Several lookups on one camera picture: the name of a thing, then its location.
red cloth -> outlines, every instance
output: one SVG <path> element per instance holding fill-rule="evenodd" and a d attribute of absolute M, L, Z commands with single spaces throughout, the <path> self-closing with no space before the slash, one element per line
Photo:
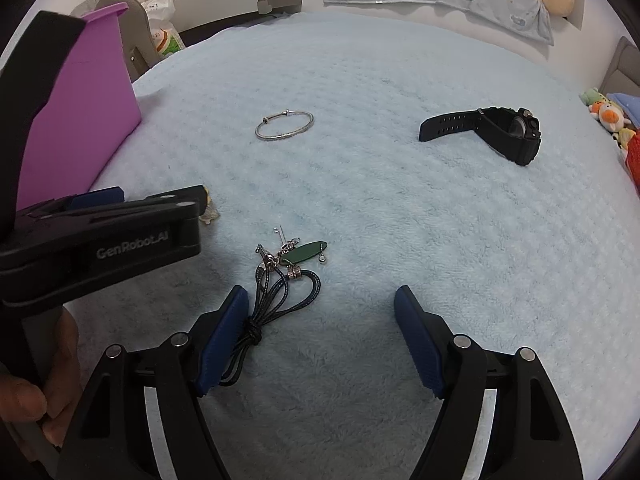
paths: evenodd
<path fill-rule="evenodd" d="M 626 166 L 631 172 L 631 177 L 640 191 L 640 134 L 634 135 L 628 144 L 626 154 Z"/>

green plush toy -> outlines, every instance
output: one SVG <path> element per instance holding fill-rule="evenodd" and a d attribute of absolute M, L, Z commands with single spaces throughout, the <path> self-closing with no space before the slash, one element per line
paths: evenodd
<path fill-rule="evenodd" d="M 606 103 L 609 102 L 609 100 L 604 97 L 604 95 L 598 92 L 597 88 L 589 88 L 586 92 L 580 94 L 580 99 L 585 106 L 591 106 L 597 101 L 604 101 Z"/>

cord knot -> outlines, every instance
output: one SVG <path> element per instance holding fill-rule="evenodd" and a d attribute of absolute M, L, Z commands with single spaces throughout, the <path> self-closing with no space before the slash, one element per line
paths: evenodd
<path fill-rule="evenodd" d="M 244 324 L 244 329 L 246 330 L 246 334 L 249 336 L 252 345 L 255 346 L 262 341 L 262 328 L 253 317 L 247 318 Z"/>

human hand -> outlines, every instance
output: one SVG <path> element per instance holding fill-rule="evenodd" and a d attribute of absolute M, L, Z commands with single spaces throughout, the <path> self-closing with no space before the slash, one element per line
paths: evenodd
<path fill-rule="evenodd" d="M 29 381 L 0 374 L 0 418 L 5 422 L 35 422 L 44 417 L 42 431 L 55 446 L 62 446 L 71 417 L 82 395 L 78 362 L 78 326 L 66 308 L 56 327 L 58 349 L 43 390 Z M 30 446 L 18 442 L 31 461 Z"/>

fluffy bedspread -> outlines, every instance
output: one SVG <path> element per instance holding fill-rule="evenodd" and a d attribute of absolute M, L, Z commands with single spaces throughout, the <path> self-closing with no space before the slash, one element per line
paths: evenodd
<path fill-rule="evenodd" d="M 586 480 L 606 469 L 640 416 L 640 201 L 573 91 L 496 46 L 331 12 L 226 30 L 134 86 L 143 123 L 95 187 L 140 198 L 205 184 L 221 216 L 202 226 L 199 256 L 71 305 L 85 376 L 112 342 L 156 346 L 233 285 L 253 296 L 255 247 L 277 250 L 281 224 L 326 240 L 328 262 L 304 265 L 322 279 L 316 302 L 267 326 L 239 383 L 201 401 L 232 478 L 408 478 L 440 402 L 394 320 L 404 284 L 484 348 L 535 349 Z M 491 105 L 540 119 L 526 168 L 472 132 L 418 142 L 425 118 Z M 286 108 L 315 125 L 258 140 L 262 117 Z"/>

